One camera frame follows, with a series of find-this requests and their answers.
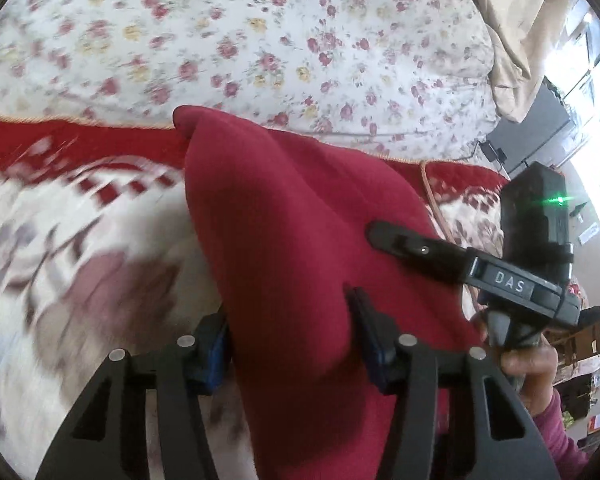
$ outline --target wall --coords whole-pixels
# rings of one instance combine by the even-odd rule
[[[577,219],[570,218],[569,228],[570,239],[574,244],[573,273],[587,293],[589,303],[595,305],[600,304],[600,232],[584,245],[579,243],[577,237],[594,222],[600,225],[600,215],[597,213],[600,212],[600,188],[587,173],[587,168],[591,164],[590,158],[586,157],[586,153],[582,155],[574,158],[579,164],[567,162],[560,170],[567,181],[568,195],[575,198],[570,203],[570,210],[581,202],[589,201],[581,211],[584,222],[579,223]],[[600,391],[598,397],[598,402],[592,407],[589,415],[576,421],[569,428],[567,434],[571,438],[578,440],[587,436],[590,417],[600,413]]]
[[[496,129],[487,135],[487,139],[494,148],[501,148],[505,153],[507,160],[504,161],[503,166],[510,176],[514,177],[524,170],[524,165],[520,165],[521,162],[566,124],[573,123],[570,123],[569,116],[560,101],[543,84],[524,121],[518,124],[502,119]],[[547,160],[546,156],[533,156],[531,160],[538,160],[547,166],[560,164],[565,153],[559,141],[560,139],[555,139],[552,143],[552,151],[558,152],[552,160]]]
[[[600,225],[600,217],[596,212],[596,203],[600,202],[600,197],[593,196],[595,192],[591,193],[592,196],[587,193],[590,187],[584,185],[571,162],[564,164],[560,170],[567,180],[568,195],[576,199],[570,203],[570,209],[573,209],[576,204],[589,201],[581,212],[583,223],[570,219],[570,236],[574,243],[575,255],[573,273],[585,289],[589,303],[600,304],[600,232],[583,246],[577,241],[577,237],[594,222]]]

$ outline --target hand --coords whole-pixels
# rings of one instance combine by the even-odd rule
[[[482,340],[487,339],[487,326],[478,314],[472,319]],[[525,376],[520,390],[520,400],[531,416],[540,415],[547,409],[554,396],[554,378],[558,370],[558,352],[546,338],[540,344],[505,352],[500,356],[500,368],[507,375]]]

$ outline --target red towel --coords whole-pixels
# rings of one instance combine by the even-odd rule
[[[480,343],[458,287],[365,239],[375,219],[436,236],[419,172],[215,110],[178,108],[174,124],[191,135],[187,201],[228,314],[260,478],[374,478],[395,399],[366,378],[344,284],[435,348]]]

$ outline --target pink rose pattern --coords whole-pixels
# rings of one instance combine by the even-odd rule
[[[170,124],[215,107],[339,146],[456,158],[497,118],[471,0],[9,0],[0,114]]]

